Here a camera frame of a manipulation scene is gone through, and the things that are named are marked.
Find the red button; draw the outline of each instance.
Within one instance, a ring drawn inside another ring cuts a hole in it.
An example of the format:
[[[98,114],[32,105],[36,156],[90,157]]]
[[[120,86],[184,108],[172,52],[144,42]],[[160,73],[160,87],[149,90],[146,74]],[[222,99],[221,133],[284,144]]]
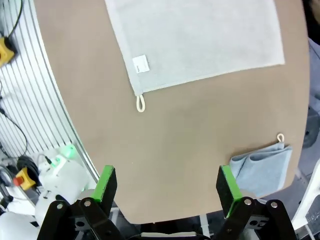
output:
[[[21,184],[24,183],[24,178],[22,176],[18,176],[18,177],[15,177],[13,179],[13,184],[16,185],[16,186],[20,186]]]

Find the white tag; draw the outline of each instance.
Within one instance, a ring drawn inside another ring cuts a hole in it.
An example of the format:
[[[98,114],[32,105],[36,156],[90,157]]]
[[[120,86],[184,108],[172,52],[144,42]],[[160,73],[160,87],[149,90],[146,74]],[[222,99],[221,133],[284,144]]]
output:
[[[150,71],[146,55],[132,58],[136,73],[144,73]]]

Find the bolt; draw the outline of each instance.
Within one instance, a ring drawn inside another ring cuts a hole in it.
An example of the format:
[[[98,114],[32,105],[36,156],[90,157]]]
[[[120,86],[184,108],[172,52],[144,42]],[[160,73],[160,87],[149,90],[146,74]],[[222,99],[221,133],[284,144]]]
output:
[[[89,206],[91,205],[91,202],[90,202],[89,200],[87,200],[87,201],[84,202],[84,205],[85,205],[86,207],[89,207]]]
[[[246,200],[244,200],[244,203],[245,203],[246,205],[251,205],[251,200],[250,200],[250,199],[246,199]]]
[[[60,209],[62,209],[63,206],[64,206],[64,205],[63,205],[62,203],[59,203],[59,204],[56,206],[56,208],[60,210]]]
[[[276,202],[274,202],[274,201],[273,201],[273,202],[271,203],[271,207],[273,207],[273,208],[275,209],[275,208],[277,208],[277,207],[278,207],[278,204],[277,204]]]

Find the blue towel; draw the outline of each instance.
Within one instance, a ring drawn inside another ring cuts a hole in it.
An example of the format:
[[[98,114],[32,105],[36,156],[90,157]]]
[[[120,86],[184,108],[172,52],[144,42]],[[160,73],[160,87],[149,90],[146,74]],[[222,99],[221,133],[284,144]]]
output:
[[[265,148],[234,156],[230,160],[232,174],[241,190],[257,198],[283,188],[292,147],[279,142]]]

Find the brown tabletop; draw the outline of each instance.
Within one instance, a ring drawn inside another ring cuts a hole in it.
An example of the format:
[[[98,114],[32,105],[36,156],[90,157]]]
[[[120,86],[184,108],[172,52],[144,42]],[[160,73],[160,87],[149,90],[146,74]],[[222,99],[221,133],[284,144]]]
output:
[[[35,1],[66,108],[98,172],[115,166],[115,202],[129,222],[220,210],[219,166],[278,133],[293,147],[292,183],[308,111],[308,39],[301,0],[275,2],[285,65],[148,92],[138,113],[104,0]]]

